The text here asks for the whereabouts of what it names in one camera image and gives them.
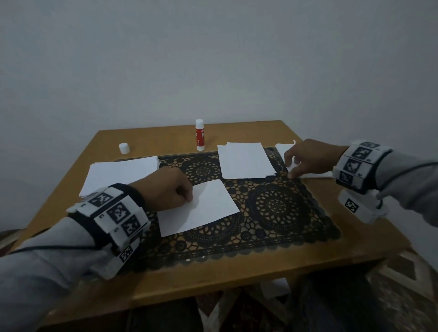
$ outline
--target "hand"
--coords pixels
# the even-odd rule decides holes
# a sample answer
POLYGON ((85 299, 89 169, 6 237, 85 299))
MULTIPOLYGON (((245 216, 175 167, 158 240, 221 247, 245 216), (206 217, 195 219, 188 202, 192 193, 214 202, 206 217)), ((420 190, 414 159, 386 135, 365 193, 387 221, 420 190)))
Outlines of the hand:
POLYGON ((138 190, 151 211, 177 208, 193 199, 192 184, 176 167, 162 167, 130 186, 138 190))
POLYGON ((292 157, 295 157, 295 163, 298 165, 291 169, 287 177, 295 179, 306 173, 329 172, 347 149, 348 146, 332 145, 313 139, 296 143, 284 153, 287 167, 292 164, 292 157))

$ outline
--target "wall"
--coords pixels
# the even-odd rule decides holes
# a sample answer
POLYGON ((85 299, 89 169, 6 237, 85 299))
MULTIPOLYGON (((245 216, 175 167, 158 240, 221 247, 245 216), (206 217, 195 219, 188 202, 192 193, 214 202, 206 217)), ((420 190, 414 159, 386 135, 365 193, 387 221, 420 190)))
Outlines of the wall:
MULTIPOLYGON (((101 129, 282 119, 303 138, 437 157, 437 13, 432 0, 3 0, 1 227, 25 226, 101 129)), ((420 224, 407 216, 394 215, 405 232, 420 224)), ((430 252, 438 231, 422 227, 411 238, 432 237, 430 252)))

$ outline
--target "black lace placemat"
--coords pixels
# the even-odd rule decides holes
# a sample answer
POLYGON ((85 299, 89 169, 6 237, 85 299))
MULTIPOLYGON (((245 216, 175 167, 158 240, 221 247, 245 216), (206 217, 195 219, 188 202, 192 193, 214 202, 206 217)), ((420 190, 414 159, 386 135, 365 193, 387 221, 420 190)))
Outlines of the black lace placemat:
POLYGON ((339 239, 339 229, 301 180, 287 178, 277 150, 265 151, 277 175, 264 179, 223 179, 218 152, 160 156, 160 167, 179 167, 193 185, 221 179, 240 213, 165 238, 156 213, 148 213, 150 230, 119 273, 339 239))

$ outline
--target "gray sleeve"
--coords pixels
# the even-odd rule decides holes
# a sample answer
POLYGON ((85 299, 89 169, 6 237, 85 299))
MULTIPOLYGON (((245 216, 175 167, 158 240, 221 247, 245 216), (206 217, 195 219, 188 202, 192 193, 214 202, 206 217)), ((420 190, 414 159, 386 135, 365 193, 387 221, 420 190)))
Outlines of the gray sleeve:
POLYGON ((438 165, 409 171, 385 185, 394 175, 433 161, 399 152, 387 155, 376 170, 377 187, 385 186, 376 196, 377 199, 392 196, 404 209, 422 214, 427 223, 438 227, 438 165))
MULTIPOLYGON (((82 226, 63 218, 20 248, 38 245, 95 243, 82 226)), ((0 331, 35 331, 91 265, 112 257, 105 250, 32 250, 0 258, 0 331)))

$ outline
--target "white cap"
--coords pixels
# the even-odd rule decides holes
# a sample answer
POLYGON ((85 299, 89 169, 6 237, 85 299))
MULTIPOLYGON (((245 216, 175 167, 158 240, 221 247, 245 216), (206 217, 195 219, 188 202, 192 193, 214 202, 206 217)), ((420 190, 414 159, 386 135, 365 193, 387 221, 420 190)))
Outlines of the white cap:
POLYGON ((130 152, 128 143, 120 143, 119 149, 120 149, 120 152, 124 155, 130 152))
POLYGON ((196 129, 204 129, 204 120, 196 119, 196 129))

